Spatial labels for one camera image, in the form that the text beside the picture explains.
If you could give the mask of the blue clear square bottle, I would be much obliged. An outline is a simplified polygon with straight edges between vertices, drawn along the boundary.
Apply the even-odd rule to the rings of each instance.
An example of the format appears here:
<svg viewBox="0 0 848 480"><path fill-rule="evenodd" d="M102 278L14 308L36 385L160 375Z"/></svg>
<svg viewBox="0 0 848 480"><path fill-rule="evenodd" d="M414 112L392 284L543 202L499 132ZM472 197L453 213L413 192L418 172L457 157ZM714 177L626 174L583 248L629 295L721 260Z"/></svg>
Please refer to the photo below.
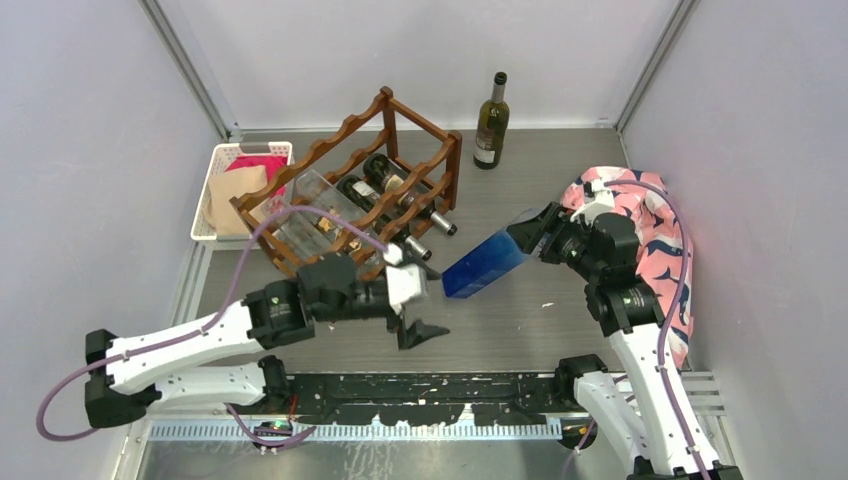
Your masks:
<svg viewBox="0 0 848 480"><path fill-rule="evenodd" d="M528 238L524 224L542 212L525 210L448 267L441 275L445 296L469 298L527 261L531 254L524 251Z"/></svg>

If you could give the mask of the olive green wine bottle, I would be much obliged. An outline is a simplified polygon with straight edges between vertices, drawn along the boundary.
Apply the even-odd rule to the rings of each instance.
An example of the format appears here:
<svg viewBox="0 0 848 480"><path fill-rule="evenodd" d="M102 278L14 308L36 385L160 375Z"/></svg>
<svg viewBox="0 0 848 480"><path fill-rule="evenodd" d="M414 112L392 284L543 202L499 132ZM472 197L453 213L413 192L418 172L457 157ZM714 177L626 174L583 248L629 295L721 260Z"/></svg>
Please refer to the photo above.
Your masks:
<svg viewBox="0 0 848 480"><path fill-rule="evenodd" d="M494 75L491 97L479 111L473 161L480 169L494 169L501 161L510 118L510 109L504 100L507 79L505 72Z"/></svg>

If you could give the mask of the brown wooden wine rack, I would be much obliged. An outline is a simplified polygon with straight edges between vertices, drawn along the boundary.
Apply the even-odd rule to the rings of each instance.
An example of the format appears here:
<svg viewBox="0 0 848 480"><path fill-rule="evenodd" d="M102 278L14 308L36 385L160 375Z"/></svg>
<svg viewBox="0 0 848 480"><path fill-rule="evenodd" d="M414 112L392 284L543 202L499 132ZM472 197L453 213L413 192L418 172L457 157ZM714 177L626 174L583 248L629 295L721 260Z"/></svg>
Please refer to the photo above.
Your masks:
<svg viewBox="0 0 848 480"><path fill-rule="evenodd" d="M334 170L324 171L317 167L319 159L376 116L382 118L383 127L369 145L355 150L342 166ZM440 148L431 159L410 164L400 157L396 125L398 116L411 121L440 142ZM364 112L348 116L332 136L313 142L305 155L295 163L278 170L266 187L255 193L233 197L230 203L251 236L257 240L274 266L285 275L291 276L298 268L333 253L345 254L340 252L340 249L356 235L360 238L361 248L348 255L356 265L357 275L365 280L372 280L384 269L381 254L373 245L375 241L397 245L405 253L425 261L431 258L431 250L420 238L436 226L429 220L419 219L417 214L431 200L435 201L437 211L443 216L455 208L461 147L462 136L459 132L446 131L436 126L398 101L392 90L384 86ZM366 177L363 164L366 158L374 153L386 155L407 173L407 178L400 187L382 191ZM307 170L315 170L321 174L355 205L361 207L365 215L350 223L318 208L293 204L290 198L294 180ZM398 200L417 183L427 186L430 192L422 195L412 206L400 207ZM270 224L281 215L295 211L311 211L325 216L345 227L347 233L323 254L301 260L277 240L270 229Z"/></svg>

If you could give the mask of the clear slim glass bottle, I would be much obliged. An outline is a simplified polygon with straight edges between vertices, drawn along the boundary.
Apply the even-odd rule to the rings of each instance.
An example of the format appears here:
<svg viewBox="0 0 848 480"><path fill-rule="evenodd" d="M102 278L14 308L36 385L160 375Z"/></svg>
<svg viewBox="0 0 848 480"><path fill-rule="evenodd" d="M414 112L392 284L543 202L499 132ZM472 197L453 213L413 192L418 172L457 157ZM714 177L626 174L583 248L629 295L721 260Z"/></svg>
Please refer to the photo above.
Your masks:
<svg viewBox="0 0 848 480"><path fill-rule="evenodd" d="M306 200L300 197L303 205L318 208L340 219L352 222L357 219L359 208L340 196L322 195ZM311 211L295 211L281 215L270 224L274 237L285 244L299 259L323 254L332 245L316 229L314 222L322 215Z"/></svg>

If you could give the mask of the dark green wine bottle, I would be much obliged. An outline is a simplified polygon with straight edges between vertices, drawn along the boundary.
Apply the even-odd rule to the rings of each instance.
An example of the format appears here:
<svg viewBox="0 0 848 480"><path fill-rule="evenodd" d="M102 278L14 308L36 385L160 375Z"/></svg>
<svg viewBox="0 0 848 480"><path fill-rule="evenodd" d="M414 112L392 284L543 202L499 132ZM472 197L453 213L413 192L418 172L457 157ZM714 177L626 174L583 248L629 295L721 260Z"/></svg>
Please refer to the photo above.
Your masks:
<svg viewBox="0 0 848 480"><path fill-rule="evenodd" d="M382 153L374 153L366 158L363 171L369 180L372 180L382 191L400 187L407 178L407 173L402 171L394 162ZM430 189L422 183L415 184L397 202L400 207L408 208L422 195L429 193ZM456 234L458 227L446 219L437 211L436 203L431 200L424 205L417 217L421 220L429 220L448 236Z"/></svg>

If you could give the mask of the clear square slim bottle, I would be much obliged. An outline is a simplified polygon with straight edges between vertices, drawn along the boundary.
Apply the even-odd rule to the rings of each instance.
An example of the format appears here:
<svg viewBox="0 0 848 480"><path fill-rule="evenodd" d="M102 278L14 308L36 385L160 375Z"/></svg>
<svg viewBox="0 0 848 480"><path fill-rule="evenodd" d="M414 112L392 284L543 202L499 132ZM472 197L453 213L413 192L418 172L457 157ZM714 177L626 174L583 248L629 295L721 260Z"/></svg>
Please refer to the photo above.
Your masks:
<svg viewBox="0 0 848 480"><path fill-rule="evenodd" d="M365 215L361 207L315 170L307 170L294 180L290 200L293 204L312 206L350 223ZM328 251L344 232L342 226L330 219L313 212L297 211L285 219L279 234L281 239L293 243L296 253L307 259Z"/></svg>

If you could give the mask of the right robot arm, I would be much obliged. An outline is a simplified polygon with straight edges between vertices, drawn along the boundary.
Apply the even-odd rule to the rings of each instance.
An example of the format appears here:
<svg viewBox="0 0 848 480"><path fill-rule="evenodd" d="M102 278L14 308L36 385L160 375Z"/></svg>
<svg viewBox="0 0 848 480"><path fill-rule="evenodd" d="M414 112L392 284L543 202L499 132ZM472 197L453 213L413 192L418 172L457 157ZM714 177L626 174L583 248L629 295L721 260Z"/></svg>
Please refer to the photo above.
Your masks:
<svg viewBox="0 0 848 480"><path fill-rule="evenodd" d="M591 415L628 478L741 478L738 467L722 463L688 401L662 334L660 301L637 273L634 223L615 213L572 221L552 203L506 231L521 252L564 263L586 282L587 308L621 361L636 402L619 392L595 354L559 362L555 396L565 409Z"/></svg>

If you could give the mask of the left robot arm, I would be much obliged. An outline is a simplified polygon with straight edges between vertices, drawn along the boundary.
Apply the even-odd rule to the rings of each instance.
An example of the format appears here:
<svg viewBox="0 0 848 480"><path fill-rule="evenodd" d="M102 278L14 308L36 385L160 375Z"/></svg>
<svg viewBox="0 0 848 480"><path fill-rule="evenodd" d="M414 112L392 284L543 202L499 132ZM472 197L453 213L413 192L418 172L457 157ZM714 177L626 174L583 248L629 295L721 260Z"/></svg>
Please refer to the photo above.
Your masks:
<svg viewBox="0 0 848 480"><path fill-rule="evenodd" d="M403 260L386 266L381 277L360 280L350 257L333 254L249 293L221 315L128 338L91 331L85 337L93 368L84 390L88 422L117 427L193 402L280 412L292 388L271 350L313 338L320 322L383 318L401 350L446 335L447 328L420 319L405 323L406 303L426 296L437 276Z"/></svg>

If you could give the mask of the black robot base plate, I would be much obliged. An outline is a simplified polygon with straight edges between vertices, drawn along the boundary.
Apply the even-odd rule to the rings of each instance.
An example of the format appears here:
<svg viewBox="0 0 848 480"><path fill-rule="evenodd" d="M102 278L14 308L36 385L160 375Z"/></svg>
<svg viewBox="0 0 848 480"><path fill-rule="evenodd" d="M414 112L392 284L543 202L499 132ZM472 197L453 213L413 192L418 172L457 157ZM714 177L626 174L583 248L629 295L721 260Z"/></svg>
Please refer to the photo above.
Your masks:
<svg viewBox="0 0 848 480"><path fill-rule="evenodd" d="M305 424L452 425L469 409L475 426L539 425L547 415L583 413L547 372L295 374L286 388L241 415L292 414Z"/></svg>

